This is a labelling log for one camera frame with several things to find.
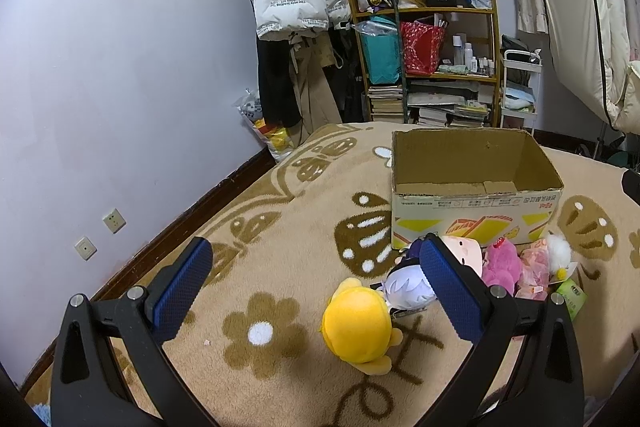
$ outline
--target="cardboard box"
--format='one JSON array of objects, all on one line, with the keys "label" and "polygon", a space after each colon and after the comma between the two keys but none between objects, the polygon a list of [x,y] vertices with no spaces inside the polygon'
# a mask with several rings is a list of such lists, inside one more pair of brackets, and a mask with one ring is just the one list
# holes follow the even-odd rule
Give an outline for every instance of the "cardboard box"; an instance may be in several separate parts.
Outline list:
[{"label": "cardboard box", "polygon": [[415,129],[393,135],[392,246],[428,232],[536,241],[562,180],[533,137],[512,129]]}]

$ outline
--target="white wall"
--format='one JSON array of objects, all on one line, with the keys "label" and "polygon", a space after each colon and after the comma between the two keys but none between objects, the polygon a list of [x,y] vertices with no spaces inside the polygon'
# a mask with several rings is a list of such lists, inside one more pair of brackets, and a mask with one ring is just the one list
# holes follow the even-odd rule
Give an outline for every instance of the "white wall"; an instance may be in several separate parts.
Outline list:
[{"label": "white wall", "polygon": [[[600,135],[602,120],[587,108],[558,80],[553,67],[549,37],[545,34],[525,34],[517,31],[516,0],[497,0],[500,33],[517,37],[535,50],[542,48],[543,71],[540,75],[540,103],[537,129],[595,141]],[[607,142],[619,136],[607,132]]]},{"label": "white wall", "polygon": [[[0,0],[0,360],[15,381],[73,293],[258,152],[232,107],[255,86],[249,0]],[[114,206],[127,225],[111,235]]]}]

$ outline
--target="electrical socket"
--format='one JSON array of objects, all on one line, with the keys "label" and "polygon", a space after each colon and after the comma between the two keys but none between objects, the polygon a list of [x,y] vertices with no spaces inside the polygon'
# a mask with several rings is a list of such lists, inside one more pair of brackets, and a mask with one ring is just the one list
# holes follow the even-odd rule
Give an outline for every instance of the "electrical socket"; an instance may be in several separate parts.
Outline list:
[{"label": "electrical socket", "polygon": [[76,243],[76,251],[80,254],[80,257],[85,261],[88,261],[89,258],[98,251],[98,249],[94,247],[94,244],[89,241],[88,237],[84,236]]},{"label": "electrical socket", "polygon": [[119,213],[117,208],[114,208],[107,216],[103,219],[107,228],[111,230],[111,233],[116,233],[119,229],[124,227],[127,224],[127,221],[124,220],[122,214]]}]

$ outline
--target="metal screw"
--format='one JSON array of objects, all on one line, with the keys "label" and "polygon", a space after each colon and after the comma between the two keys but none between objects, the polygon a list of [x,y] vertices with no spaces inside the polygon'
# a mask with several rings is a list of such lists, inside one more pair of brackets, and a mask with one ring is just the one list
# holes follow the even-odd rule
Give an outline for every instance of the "metal screw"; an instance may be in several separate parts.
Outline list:
[{"label": "metal screw", "polygon": [[127,292],[127,297],[132,301],[136,299],[140,299],[145,294],[145,290],[142,286],[133,286],[133,288],[129,288]]},{"label": "metal screw", "polygon": [[78,308],[78,306],[82,304],[82,301],[84,301],[84,297],[78,293],[71,297],[69,304],[71,304],[74,308]]},{"label": "metal screw", "polygon": [[491,286],[490,292],[496,299],[504,299],[507,295],[507,290],[498,284]]},{"label": "metal screw", "polygon": [[562,297],[559,293],[552,293],[551,302],[559,306],[560,304],[564,304],[564,297]]}]

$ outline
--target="rug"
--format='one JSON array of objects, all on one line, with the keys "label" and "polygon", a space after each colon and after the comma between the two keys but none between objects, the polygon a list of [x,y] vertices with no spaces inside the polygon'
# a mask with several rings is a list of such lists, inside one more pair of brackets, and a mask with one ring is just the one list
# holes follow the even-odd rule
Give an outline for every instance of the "rug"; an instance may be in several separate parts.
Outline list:
[{"label": "rug", "polygon": [[[341,362],[319,333],[343,279],[379,281],[394,264],[391,135],[406,129],[325,126],[198,232],[214,268],[164,350],[221,425],[412,427],[462,363],[470,344],[438,302],[395,322],[404,339],[383,377]],[[637,349],[640,207],[622,192],[622,169],[545,152],[565,184],[549,227],[571,242],[574,279],[588,295],[574,322],[585,389],[602,397]],[[154,412],[114,345],[138,404]],[[519,346],[511,343],[492,391],[507,382]]]}]

